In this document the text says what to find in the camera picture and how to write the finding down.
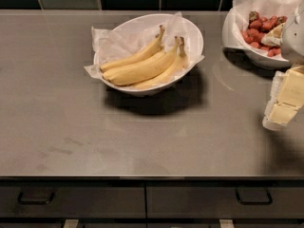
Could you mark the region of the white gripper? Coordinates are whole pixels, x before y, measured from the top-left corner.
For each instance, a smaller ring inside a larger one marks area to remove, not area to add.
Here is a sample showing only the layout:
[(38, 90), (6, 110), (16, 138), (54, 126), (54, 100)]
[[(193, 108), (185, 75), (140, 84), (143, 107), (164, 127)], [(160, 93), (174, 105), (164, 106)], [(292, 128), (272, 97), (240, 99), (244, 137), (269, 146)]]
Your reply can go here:
[(285, 26), (282, 23), (273, 28), (261, 43), (270, 47), (281, 44), (282, 57), (293, 65), (286, 72), (275, 73), (264, 111), (262, 125), (277, 131), (287, 126), (304, 105), (304, 1), (288, 17)]

